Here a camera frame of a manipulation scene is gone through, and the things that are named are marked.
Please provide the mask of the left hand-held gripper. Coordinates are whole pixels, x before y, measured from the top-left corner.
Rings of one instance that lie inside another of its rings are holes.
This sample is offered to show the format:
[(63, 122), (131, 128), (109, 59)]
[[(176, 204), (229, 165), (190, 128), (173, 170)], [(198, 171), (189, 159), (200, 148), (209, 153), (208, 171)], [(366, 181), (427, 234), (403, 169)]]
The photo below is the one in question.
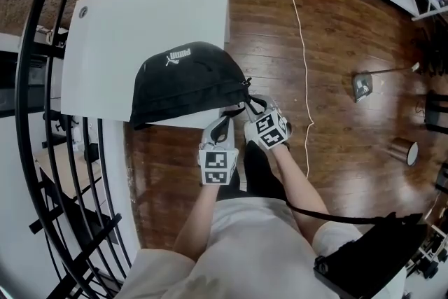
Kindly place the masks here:
[(213, 121), (204, 129), (199, 145), (198, 164), (202, 185), (229, 185), (237, 167), (238, 155), (233, 118), (227, 116)]

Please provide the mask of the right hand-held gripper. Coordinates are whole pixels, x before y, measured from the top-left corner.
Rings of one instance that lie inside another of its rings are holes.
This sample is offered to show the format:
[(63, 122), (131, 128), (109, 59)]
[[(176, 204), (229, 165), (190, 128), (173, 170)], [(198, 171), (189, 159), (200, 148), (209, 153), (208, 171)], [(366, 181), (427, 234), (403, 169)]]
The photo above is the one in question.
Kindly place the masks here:
[(246, 142), (254, 141), (267, 150), (287, 142), (292, 135), (292, 127), (286, 117), (277, 110), (275, 101), (270, 96), (258, 95), (258, 104), (264, 112), (261, 118), (258, 118), (258, 112), (250, 102), (244, 103), (250, 120), (244, 124)]

